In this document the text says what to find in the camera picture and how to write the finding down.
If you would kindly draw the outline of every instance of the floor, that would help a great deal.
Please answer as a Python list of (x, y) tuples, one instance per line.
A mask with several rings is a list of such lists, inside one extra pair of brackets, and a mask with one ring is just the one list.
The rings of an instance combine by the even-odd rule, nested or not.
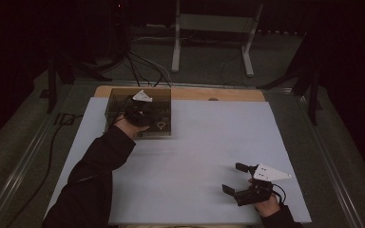
[[(300, 37), (287, 34), (257, 34), (250, 50), (255, 76), (249, 78), (244, 73), (240, 57), (241, 35), (188, 32), (185, 35), (191, 37), (183, 39), (178, 73), (170, 72), (172, 38), (159, 39), (148, 32), (134, 37), (131, 49), (162, 66), (164, 77), (173, 86), (254, 89), (283, 75), (301, 42)], [(148, 63), (133, 63), (152, 85), (159, 79), (160, 73), (147, 66)], [(41, 226), (50, 195), (81, 121), (77, 119), (74, 124), (57, 131), (57, 116), (83, 114), (99, 85), (137, 85), (127, 59), (104, 73), (113, 79), (110, 83), (94, 81), (77, 70), (75, 74), (77, 80), (73, 85), (58, 84), (58, 104), (51, 114), (46, 112), (48, 100), (40, 98), (41, 92), (47, 89), (48, 75), (45, 72), (36, 78), (33, 93), (0, 131), (0, 227)], [(143, 86), (147, 86), (143, 78), (139, 79)], [(365, 227), (365, 165), (352, 138), (323, 87), (318, 94), (318, 125), (312, 125), (305, 114), (307, 97), (294, 97), (290, 93), (294, 82), (263, 92), (274, 111), (313, 220), (304, 226)], [(165, 80), (160, 86), (167, 86)], [(22, 209), (48, 170), (51, 147), (52, 163), (47, 180), (35, 198)]]

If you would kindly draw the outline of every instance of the person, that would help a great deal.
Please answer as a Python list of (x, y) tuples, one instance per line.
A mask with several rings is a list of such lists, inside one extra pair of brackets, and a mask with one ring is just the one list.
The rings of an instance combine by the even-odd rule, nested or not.
[[(67, 185), (48, 210), (43, 228), (106, 228), (112, 202), (112, 171), (131, 154), (133, 138), (148, 126), (131, 124), (124, 116), (93, 141), (69, 174)], [(256, 204), (266, 228), (301, 227), (293, 221), (287, 206), (279, 207), (273, 196)]]

